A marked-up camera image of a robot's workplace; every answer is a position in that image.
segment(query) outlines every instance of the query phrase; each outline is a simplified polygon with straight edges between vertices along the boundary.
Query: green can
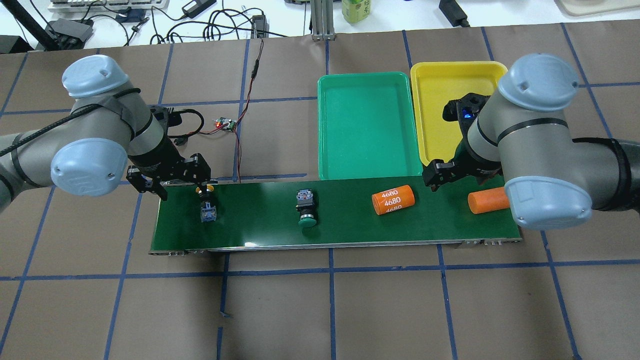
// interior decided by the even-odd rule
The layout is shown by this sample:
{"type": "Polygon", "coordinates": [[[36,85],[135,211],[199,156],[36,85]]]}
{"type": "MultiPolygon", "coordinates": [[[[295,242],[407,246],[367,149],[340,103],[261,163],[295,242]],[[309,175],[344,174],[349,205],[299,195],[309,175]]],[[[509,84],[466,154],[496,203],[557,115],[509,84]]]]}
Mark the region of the green can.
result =
{"type": "Polygon", "coordinates": [[[371,0],[342,0],[342,16],[353,24],[371,13],[371,0]]]}

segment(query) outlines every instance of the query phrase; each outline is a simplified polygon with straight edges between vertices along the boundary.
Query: keyboard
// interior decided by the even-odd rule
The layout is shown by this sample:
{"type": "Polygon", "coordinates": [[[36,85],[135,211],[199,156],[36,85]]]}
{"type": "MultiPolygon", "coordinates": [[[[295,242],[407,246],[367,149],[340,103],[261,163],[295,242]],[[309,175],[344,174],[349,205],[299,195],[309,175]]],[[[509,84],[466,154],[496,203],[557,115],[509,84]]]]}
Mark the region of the keyboard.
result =
{"type": "MultiPolygon", "coordinates": [[[[94,1],[95,0],[51,0],[51,4],[49,4],[47,9],[52,13],[84,13],[94,1]]],[[[132,9],[151,9],[152,6],[155,6],[156,8],[163,9],[166,8],[169,0],[102,0],[91,6],[91,10],[89,11],[90,15],[106,11],[104,7],[100,5],[101,3],[106,4],[110,10],[118,11],[126,10],[128,7],[132,9]]]]}

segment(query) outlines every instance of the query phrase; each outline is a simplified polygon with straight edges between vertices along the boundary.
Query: robotic arm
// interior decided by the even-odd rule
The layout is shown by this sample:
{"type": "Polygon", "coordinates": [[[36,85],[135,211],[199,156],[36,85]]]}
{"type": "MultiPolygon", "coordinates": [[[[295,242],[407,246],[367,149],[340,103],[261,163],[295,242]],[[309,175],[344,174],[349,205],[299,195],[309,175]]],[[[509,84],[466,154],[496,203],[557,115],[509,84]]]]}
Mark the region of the robotic arm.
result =
{"type": "Polygon", "coordinates": [[[491,96],[450,101],[443,118],[458,121],[463,140],[454,158],[423,171],[433,191],[476,176],[502,173],[514,221],[529,229],[579,225],[591,210],[640,212],[640,143],[571,139],[564,120],[578,75],[562,59],[530,54],[517,60],[491,96]]]}
{"type": "Polygon", "coordinates": [[[202,201],[209,200],[207,184],[214,181],[207,162],[178,153],[156,119],[161,111],[144,103],[113,59],[82,58],[62,82],[76,99],[70,116],[38,131],[0,136],[0,212],[20,192],[52,184],[74,195],[110,193],[127,158],[135,165],[127,179],[139,192],[166,200],[161,181],[178,179],[196,184],[202,201]]]}

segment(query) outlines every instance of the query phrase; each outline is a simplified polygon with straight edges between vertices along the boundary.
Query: plastic tray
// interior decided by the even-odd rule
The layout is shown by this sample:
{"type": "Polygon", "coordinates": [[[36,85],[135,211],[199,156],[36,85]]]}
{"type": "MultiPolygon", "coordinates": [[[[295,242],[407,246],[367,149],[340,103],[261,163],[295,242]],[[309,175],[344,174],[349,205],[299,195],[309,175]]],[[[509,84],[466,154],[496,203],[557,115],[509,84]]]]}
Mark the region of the plastic tray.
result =
{"type": "Polygon", "coordinates": [[[457,122],[442,120],[444,106],[470,92],[491,95],[507,68],[496,61],[417,63],[411,83],[420,160],[449,161],[462,139],[457,122]]]}
{"type": "Polygon", "coordinates": [[[402,72],[318,80],[318,172],[322,180],[422,173],[409,78],[402,72]]]}

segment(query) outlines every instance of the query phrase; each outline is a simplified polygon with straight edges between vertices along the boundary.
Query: wire connector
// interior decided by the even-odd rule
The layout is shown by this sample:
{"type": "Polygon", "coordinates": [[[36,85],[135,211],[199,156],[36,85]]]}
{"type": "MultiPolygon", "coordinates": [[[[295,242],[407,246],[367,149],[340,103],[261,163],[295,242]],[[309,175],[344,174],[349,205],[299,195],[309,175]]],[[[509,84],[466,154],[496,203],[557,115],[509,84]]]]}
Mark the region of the wire connector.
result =
{"type": "Polygon", "coordinates": [[[440,0],[440,5],[438,5],[438,7],[454,28],[456,26],[462,26],[463,28],[469,27],[467,14],[462,10],[456,0],[440,0]]]}

